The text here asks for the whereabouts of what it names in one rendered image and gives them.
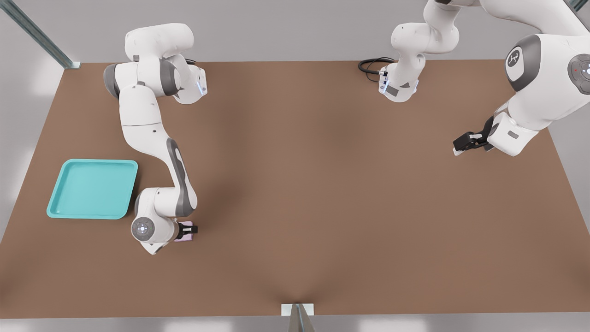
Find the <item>pale lilac phone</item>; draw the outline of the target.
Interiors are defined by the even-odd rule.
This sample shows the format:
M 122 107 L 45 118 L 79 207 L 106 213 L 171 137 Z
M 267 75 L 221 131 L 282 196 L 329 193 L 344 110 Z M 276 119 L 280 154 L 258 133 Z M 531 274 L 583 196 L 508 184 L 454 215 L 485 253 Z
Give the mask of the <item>pale lilac phone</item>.
M 194 223 L 192 223 L 192 221 L 180 221 L 178 224 L 179 224 L 179 231 L 181 231 L 183 229 L 188 229 L 188 228 L 194 227 Z M 193 240 L 193 233 L 192 232 L 183 234 L 183 237 L 175 239 L 174 242 L 185 242 L 185 241 L 190 241 L 190 240 Z

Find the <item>pale blue-green tray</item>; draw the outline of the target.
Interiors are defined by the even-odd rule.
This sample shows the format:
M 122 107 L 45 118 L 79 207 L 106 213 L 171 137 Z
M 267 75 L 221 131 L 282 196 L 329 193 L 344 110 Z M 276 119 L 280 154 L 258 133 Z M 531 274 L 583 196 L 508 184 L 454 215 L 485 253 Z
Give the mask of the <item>pale blue-green tray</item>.
M 130 205 L 134 160 L 70 159 L 61 167 L 46 213 L 57 219 L 118 220 Z

